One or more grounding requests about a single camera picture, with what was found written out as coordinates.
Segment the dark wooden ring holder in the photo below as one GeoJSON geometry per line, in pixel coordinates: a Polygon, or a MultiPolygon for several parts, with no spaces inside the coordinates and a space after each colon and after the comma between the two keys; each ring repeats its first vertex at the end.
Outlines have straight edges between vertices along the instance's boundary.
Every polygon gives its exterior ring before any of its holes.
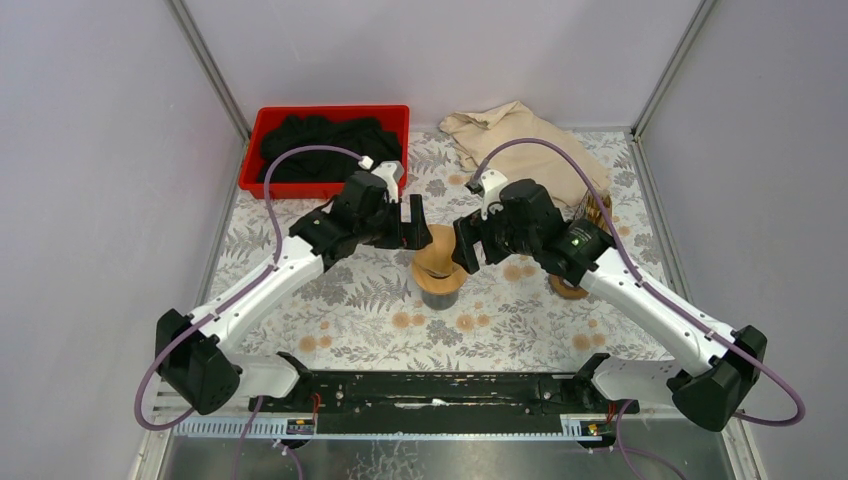
{"type": "Polygon", "coordinates": [[[556,295],[566,300],[579,300],[589,296],[589,293],[585,289],[572,286],[562,277],[556,275],[550,274],[548,276],[548,283],[556,295]]]}

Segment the light wooden ring holder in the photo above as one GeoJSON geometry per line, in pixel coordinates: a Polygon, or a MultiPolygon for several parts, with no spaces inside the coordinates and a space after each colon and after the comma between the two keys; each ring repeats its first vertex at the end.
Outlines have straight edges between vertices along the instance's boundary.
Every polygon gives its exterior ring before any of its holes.
{"type": "Polygon", "coordinates": [[[424,292],[442,296],[457,292],[465,284],[468,273],[461,267],[445,277],[435,277],[427,269],[413,263],[410,267],[415,283],[424,292]]]}

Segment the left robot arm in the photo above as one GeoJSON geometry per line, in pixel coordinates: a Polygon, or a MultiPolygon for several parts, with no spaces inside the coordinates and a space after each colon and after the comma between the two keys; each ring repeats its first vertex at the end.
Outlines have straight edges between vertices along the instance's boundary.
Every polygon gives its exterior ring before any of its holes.
{"type": "Polygon", "coordinates": [[[288,411],[304,407],[311,387],[292,362],[236,349],[285,298],[358,246],[420,250],[431,243],[422,196],[402,200],[396,187],[381,171],[352,175],[340,194],[299,218],[266,260],[217,299],[188,314],[164,313],[156,324],[154,373],[200,415],[235,395],[272,397],[288,411]]]}

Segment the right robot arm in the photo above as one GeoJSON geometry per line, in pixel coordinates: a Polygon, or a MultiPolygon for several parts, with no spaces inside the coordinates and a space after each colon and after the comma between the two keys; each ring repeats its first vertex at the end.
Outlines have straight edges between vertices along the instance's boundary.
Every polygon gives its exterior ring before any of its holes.
{"type": "Polygon", "coordinates": [[[674,406],[699,427],[719,432],[759,378],[767,338],[757,328],[735,329],[700,311],[639,268],[631,268],[602,228],[566,220],[547,190],[530,179],[508,181],[494,171],[470,185],[481,207],[453,224],[453,261],[467,273],[512,255],[525,255],[568,285],[617,308],[657,340],[669,361],[594,355],[573,386],[575,402],[597,412],[611,400],[674,406]]]}

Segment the brown paper coffee filter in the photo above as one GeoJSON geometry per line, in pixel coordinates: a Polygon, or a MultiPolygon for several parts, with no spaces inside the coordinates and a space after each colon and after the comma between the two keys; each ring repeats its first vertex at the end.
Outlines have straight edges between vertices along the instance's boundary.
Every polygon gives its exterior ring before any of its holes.
{"type": "Polygon", "coordinates": [[[446,278],[456,270],[452,259],[456,247],[455,231],[451,226],[441,224],[430,224],[428,230],[432,241],[417,251],[413,266],[433,278],[446,278]]]}

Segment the orange coffee filter box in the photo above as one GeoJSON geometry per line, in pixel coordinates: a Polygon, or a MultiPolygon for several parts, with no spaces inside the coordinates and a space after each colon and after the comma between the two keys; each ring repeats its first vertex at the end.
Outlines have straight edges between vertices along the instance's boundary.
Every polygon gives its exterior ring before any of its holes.
{"type": "Polygon", "coordinates": [[[612,214],[611,195],[607,190],[603,190],[598,193],[598,196],[600,201],[597,201],[595,196],[591,192],[587,191],[581,200],[581,203],[575,210],[573,219],[586,219],[606,233],[610,233],[608,222],[606,221],[602,210],[605,210],[608,214],[612,214]]]}

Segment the glass coffee carafe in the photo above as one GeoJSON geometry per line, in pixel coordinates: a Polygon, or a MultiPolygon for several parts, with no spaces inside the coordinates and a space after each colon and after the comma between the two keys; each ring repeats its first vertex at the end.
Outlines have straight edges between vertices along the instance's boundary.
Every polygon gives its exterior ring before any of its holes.
{"type": "Polygon", "coordinates": [[[459,291],[455,290],[448,293],[433,293],[426,290],[421,292],[422,302],[430,309],[435,311],[443,311],[451,308],[456,304],[459,297],[459,291]]]}

